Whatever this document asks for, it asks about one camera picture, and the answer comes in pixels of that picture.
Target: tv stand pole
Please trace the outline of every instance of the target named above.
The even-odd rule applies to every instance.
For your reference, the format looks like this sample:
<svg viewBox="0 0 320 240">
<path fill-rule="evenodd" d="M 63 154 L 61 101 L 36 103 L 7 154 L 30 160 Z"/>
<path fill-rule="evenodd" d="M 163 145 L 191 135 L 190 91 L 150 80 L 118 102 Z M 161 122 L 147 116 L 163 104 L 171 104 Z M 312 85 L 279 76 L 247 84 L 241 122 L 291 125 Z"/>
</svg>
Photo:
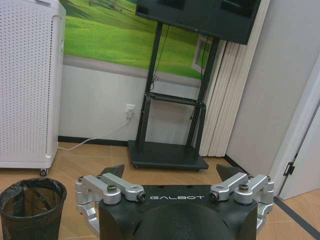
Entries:
<svg viewBox="0 0 320 240">
<path fill-rule="evenodd" d="M 195 171 L 200 169 L 208 169 L 209 166 L 199 155 L 199 151 L 206 117 L 206 104 L 204 103 L 204 99 L 214 66 L 215 57 L 218 51 L 219 39 L 214 38 L 212 41 L 197 100 L 166 95 L 151 92 L 151 85 L 154 78 L 162 28 L 163 23 L 158 22 L 155 31 L 136 140 L 128 141 L 131 161 L 133 166 L 136 168 L 184 169 Z M 195 107 L 185 145 L 146 141 L 151 100 L 190 105 Z M 193 148 L 193 140 L 198 122 L 199 124 L 195 148 Z"/>
</svg>

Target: wall outlet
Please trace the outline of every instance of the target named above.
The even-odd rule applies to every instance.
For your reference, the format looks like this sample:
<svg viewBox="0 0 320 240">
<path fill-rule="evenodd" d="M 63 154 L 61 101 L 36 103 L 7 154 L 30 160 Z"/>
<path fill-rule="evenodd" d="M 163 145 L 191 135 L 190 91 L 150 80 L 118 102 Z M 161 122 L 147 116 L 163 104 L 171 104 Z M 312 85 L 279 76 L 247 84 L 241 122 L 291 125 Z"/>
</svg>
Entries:
<svg viewBox="0 0 320 240">
<path fill-rule="evenodd" d="M 125 113 L 128 119 L 132 118 L 136 113 L 136 105 L 134 104 L 126 104 L 125 105 Z"/>
</svg>

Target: television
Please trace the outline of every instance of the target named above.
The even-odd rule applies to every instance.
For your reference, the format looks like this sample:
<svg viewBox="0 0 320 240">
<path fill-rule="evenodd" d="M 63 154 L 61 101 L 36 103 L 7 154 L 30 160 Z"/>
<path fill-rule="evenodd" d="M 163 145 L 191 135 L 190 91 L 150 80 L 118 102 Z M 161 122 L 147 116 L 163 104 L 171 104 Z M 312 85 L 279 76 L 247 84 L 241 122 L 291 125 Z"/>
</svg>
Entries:
<svg viewBox="0 0 320 240">
<path fill-rule="evenodd" d="M 261 0 L 137 0 L 137 16 L 248 44 Z"/>
</svg>

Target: black trash can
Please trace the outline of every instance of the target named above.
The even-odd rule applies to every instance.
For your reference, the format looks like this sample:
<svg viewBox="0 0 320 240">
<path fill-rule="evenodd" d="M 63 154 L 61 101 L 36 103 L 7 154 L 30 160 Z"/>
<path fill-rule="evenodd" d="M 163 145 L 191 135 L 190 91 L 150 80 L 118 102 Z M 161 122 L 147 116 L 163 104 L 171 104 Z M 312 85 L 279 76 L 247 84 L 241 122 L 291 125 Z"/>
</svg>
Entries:
<svg viewBox="0 0 320 240">
<path fill-rule="evenodd" d="M 22 180 L 0 194 L 3 240 L 57 240 L 67 190 L 50 178 Z"/>
</svg>

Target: air purifier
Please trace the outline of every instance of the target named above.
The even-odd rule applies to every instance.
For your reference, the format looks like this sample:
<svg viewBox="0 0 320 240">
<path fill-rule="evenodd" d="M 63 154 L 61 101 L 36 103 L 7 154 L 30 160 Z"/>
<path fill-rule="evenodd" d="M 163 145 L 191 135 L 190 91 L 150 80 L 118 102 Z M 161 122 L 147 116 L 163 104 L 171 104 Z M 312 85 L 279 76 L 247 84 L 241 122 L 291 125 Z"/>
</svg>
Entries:
<svg viewBox="0 0 320 240">
<path fill-rule="evenodd" d="M 0 0 L 0 168 L 53 163 L 65 21 L 58 0 Z"/>
</svg>

